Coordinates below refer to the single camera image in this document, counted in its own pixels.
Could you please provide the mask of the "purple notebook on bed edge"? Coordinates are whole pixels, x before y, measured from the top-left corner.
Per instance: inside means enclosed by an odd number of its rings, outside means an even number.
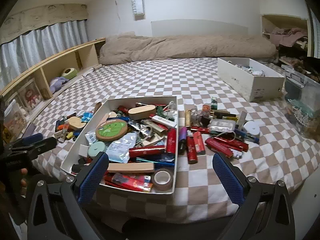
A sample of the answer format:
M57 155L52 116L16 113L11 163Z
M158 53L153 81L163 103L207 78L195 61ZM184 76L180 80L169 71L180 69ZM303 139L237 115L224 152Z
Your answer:
M27 129L25 130L24 134L23 134L23 138L29 137L31 135L33 135L33 132L35 131L36 125L32 122L29 124L29 126L27 127Z

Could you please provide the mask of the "checkered brown white bedsheet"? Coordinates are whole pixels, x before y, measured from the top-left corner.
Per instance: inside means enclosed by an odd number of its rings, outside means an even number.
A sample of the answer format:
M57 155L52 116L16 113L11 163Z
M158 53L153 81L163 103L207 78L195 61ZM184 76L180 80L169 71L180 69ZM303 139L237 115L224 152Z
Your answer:
M215 58L131 62L103 66L77 81L35 119L36 132L50 137L55 123L67 111L90 111L107 99L143 96L175 96L180 112L201 108L217 99L219 109L247 113L261 130L260 143L249 144L241 159L234 161L244 174L260 182L283 180L290 192L296 190L319 168L319 143L301 137L282 113L281 100L249 103L217 75ZM189 223L233 214L236 206L212 168L213 153L189 165L179 156L175 192L150 197L102 187L97 201L113 211L166 222Z

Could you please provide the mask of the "purple vape pen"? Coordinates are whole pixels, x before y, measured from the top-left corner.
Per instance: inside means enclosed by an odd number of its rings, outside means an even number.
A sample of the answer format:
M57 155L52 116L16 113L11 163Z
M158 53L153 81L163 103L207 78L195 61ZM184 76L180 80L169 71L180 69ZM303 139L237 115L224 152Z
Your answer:
M187 131L186 127L182 127L179 131L178 137L178 153L183 154L187 147Z

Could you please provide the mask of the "white wall hanging sign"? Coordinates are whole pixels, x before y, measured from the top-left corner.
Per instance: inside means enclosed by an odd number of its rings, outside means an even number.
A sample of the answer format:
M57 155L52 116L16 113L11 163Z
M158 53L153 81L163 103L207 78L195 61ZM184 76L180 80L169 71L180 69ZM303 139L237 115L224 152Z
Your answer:
M131 0L134 20L141 20L145 16L144 0Z

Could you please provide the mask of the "green patterned lighter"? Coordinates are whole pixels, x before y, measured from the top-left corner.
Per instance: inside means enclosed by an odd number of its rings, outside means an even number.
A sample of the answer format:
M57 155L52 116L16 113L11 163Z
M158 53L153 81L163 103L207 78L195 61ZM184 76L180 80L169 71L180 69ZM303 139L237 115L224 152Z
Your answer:
M217 99L215 97L211 98L211 110L217 110Z

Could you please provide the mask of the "white J-King lighter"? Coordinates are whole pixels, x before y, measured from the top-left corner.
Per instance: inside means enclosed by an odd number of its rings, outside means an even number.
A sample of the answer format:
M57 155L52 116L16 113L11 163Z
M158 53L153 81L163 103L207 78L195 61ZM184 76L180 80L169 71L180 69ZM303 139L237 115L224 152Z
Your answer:
M233 158L233 159L241 159L242 158L242 151L238 151L238 150L235 150L232 148L230 148L229 151L230 151L230 154L229 154L230 158Z

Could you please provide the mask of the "mint green round tape measure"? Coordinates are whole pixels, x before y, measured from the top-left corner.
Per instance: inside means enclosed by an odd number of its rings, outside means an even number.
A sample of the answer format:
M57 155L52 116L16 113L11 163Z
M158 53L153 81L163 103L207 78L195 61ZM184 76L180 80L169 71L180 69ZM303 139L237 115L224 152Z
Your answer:
M105 152L106 150L106 145L104 142L102 141L97 141L97 142L94 142L91 146L89 146L89 149L88 149L88 156L90 158L95 158L100 152Z

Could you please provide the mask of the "framed doll picture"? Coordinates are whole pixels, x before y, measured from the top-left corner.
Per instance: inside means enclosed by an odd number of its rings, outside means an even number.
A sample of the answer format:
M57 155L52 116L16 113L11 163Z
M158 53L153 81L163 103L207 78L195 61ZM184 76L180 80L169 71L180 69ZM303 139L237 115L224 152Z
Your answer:
M22 100L22 103L27 111L32 111L40 104L40 102L42 102L42 96L34 78L27 81L18 90L18 96Z

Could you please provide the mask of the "long red slim box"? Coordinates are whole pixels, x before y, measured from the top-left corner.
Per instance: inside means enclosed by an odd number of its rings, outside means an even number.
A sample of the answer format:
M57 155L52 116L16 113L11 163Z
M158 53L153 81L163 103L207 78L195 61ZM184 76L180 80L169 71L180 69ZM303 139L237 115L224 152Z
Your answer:
M249 145L245 142L239 141L239 140L227 140L220 137L213 137L214 140L218 141L219 143L222 143L226 145L228 148L241 151L241 152L247 152Z

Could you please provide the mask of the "large round wooden block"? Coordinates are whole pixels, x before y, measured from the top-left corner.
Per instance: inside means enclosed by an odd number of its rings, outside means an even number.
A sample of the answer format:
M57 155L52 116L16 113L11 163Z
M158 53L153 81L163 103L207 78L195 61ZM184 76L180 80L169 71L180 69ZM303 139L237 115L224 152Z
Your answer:
M81 121L81 118L73 116L69 119L67 119L67 122L69 124L69 128L73 129L75 131L82 130L85 126L86 123Z

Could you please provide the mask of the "white cardboard clutter tray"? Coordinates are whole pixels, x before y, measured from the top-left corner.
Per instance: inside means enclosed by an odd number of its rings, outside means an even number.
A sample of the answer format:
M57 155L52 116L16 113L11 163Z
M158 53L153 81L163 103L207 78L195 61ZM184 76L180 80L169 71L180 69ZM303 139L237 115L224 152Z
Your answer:
M156 114L146 119L132 120L128 115L131 108L155 105ZM105 172L101 185L115 190L153 195L171 195L174 192L178 155L178 110L175 96L153 96L123 98L106 101L80 132L66 158L62 170L77 176L92 160L87 154L89 146L100 141L96 138L96 128L107 120L120 119L127 122L127 133L114 141L103 141L105 153L110 163L154 163L152 173L109 173ZM165 152L142 158L130 158L129 149L135 147L164 145ZM158 191L153 187L151 176L159 169L166 168L173 175L173 185L168 191Z

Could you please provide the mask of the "round cork green coaster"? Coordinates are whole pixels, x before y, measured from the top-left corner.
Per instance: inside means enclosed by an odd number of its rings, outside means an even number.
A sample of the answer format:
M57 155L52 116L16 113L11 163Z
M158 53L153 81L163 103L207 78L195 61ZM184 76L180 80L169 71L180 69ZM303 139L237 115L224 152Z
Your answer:
M96 138L100 141L114 141L127 133L127 122L120 119L107 120L96 130Z

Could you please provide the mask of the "gold cylinder lighter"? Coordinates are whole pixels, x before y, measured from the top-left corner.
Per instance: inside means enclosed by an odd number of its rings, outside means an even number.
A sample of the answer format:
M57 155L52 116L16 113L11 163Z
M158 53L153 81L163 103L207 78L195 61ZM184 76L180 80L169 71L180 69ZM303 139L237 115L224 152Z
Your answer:
M187 109L185 111L185 127L191 126L191 110Z

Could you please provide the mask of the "dark red lighter in tray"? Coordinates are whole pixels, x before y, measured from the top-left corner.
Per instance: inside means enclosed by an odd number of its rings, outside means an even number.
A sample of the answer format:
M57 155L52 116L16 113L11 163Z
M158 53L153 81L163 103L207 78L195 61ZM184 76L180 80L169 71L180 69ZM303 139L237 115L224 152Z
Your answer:
M153 145L144 147L135 147L129 149L130 158L142 158L148 155L160 155L165 152L164 145Z

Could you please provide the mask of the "purple plush toy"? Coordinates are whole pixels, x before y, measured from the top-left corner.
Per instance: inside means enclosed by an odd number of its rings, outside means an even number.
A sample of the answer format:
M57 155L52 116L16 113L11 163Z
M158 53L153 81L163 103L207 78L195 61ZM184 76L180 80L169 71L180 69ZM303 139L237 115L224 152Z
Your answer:
M52 79L52 81L50 82L50 86L49 89L51 91L51 93L55 93L58 90L61 89L61 87L67 83L69 80L66 79L65 77L61 76L61 77L56 77L54 79Z

